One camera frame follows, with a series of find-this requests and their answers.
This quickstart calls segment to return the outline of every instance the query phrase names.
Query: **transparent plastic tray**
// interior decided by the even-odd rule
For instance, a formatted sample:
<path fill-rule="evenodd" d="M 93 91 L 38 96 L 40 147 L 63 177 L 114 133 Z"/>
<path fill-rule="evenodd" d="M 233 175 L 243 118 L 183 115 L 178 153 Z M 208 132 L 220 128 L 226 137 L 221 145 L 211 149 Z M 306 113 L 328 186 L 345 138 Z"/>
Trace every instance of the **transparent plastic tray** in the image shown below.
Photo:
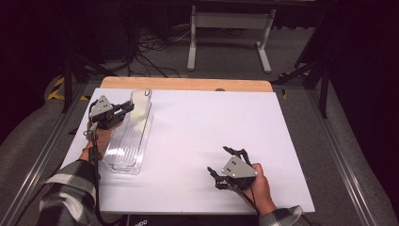
<path fill-rule="evenodd" d="M 113 132 L 104 154 L 103 162 L 112 172 L 140 173 L 153 120 L 150 98 L 150 89 L 132 92 L 135 109 L 126 114 L 123 124 Z"/>

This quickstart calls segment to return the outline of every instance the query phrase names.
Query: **plaid shirt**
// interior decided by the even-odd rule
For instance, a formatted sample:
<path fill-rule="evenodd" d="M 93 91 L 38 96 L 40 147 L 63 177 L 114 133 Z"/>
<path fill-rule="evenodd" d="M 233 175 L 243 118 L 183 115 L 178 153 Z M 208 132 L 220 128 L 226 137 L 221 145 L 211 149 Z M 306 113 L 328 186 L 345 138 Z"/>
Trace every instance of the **plaid shirt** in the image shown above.
<path fill-rule="evenodd" d="M 77 160 L 61 169 L 46 183 L 52 184 L 40 202 L 37 225 L 90 225 L 95 217 L 94 167 Z M 259 218 L 260 226 L 294 225 L 302 214 L 300 206 L 278 209 Z"/>

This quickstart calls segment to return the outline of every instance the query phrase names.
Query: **background desk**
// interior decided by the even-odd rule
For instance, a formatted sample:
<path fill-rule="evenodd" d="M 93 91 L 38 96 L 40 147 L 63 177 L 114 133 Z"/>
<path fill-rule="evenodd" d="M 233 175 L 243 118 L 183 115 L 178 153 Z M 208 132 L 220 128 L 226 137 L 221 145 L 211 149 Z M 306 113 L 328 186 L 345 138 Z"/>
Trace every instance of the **background desk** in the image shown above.
<path fill-rule="evenodd" d="M 279 207 L 300 204 L 314 207 L 295 149 L 270 85 L 261 81 L 197 79 L 107 78 L 104 86 L 118 82 L 129 89 L 96 89 L 93 99 L 105 95 L 113 103 L 130 97 L 133 87 L 142 89 L 171 83 L 178 89 L 250 87 L 263 92 L 212 92 L 159 90 L 152 93 L 152 130 L 139 175 L 111 173 L 100 165 L 100 204 L 104 212 L 136 214 L 253 214 L 235 193 L 219 191 L 206 170 L 220 171 L 230 155 L 222 147 L 245 148 L 252 162 L 263 164 Z M 84 132 L 87 114 L 77 132 Z M 76 136 L 64 161 L 72 162 L 85 145 Z"/>

